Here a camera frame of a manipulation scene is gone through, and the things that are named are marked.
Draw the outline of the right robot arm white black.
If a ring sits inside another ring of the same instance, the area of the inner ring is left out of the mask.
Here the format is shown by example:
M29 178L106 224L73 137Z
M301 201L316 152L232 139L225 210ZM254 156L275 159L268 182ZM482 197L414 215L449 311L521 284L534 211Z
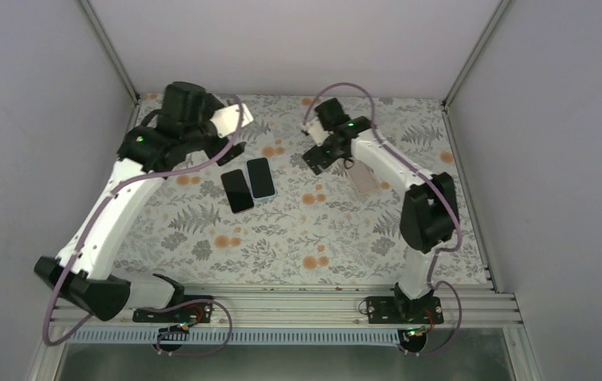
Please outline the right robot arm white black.
M302 131L314 147L302 156L319 175L339 160L354 160L375 171L403 201L399 231L412 253L407 274L393 288L392 318L413 323L427 311L435 292L433 267L441 243L461 236L454 180L446 172L434 174L419 168L391 145L377 130L373 118L348 116L336 98L312 101Z

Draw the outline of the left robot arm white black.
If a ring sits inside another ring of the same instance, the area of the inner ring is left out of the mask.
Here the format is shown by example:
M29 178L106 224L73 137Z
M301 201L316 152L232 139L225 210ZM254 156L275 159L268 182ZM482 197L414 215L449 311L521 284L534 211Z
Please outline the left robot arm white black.
M42 256L35 273L61 297L108 321L123 309L153 309L164 321L185 310L183 287L164 275L114 275L119 248L147 200L193 152L208 159L185 173L220 165L243 151L238 141L253 121L238 98L230 106L204 87L167 85L161 106L131 129L117 150L111 175L74 237L53 257Z

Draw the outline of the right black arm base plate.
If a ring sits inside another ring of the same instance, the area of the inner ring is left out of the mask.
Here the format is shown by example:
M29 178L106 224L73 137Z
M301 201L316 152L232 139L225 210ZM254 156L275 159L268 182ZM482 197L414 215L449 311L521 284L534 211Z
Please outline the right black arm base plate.
M371 325L444 323L441 300L435 296L413 301L393 296L370 296L363 299L357 309L367 316Z

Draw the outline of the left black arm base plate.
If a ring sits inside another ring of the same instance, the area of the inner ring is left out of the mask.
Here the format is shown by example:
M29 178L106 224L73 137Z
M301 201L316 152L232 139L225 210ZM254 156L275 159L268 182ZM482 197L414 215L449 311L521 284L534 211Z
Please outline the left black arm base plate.
M152 312L150 310L135 310L132 321L135 323L163 323L176 325L193 325L210 323L213 312L213 296L186 295L182 302L184 306L169 312Z

